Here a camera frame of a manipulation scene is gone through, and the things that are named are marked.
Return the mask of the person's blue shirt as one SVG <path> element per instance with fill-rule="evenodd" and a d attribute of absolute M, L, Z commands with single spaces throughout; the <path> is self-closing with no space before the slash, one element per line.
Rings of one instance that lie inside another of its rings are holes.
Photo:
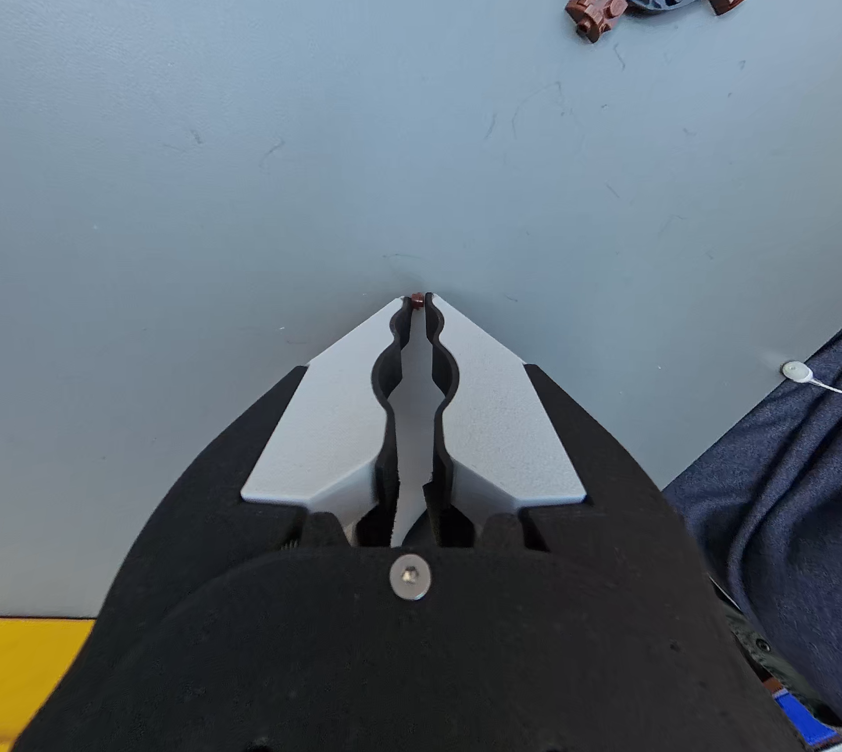
<path fill-rule="evenodd" d="M 840 727 L 841 400 L 784 380 L 663 490 L 712 580 Z"/>

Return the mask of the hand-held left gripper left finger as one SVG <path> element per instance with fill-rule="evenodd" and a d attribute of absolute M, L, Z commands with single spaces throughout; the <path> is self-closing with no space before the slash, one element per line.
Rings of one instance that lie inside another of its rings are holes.
<path fill-rule="evenodd" d="M 359 543 L 390 543 L 399 495 L 389 397 L 414 309 L 396 298 L 309 361 L 242 500 L 329 513 Z"/>

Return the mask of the yellow plastic bin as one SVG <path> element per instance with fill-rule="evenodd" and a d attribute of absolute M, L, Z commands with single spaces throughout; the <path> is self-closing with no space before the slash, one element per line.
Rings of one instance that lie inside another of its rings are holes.
<path fill-rule="evenodd" d="M 1 618 L 1 750 L 11 749 L 56 688 L 94 619 Z"/>

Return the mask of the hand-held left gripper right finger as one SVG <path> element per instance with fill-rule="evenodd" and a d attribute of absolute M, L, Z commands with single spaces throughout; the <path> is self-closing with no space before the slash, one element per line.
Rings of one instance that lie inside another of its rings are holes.
<path fill-rule="evenodd" d="M 431 376 L 443 399 L 425 484 L 437 543 L 473 543 L 490 518 L 587 497 L 526 363 L 440 296 L 425 296 Z"/>

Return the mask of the grey desk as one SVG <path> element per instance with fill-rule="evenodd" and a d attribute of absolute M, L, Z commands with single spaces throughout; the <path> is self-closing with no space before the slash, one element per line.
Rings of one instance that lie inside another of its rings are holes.
<path fill-rule="evenodd" d="M 3 615 L 403 294 L 661 485 L 840 330 L 840 0 L 566 3 L 2 0 Z"/>

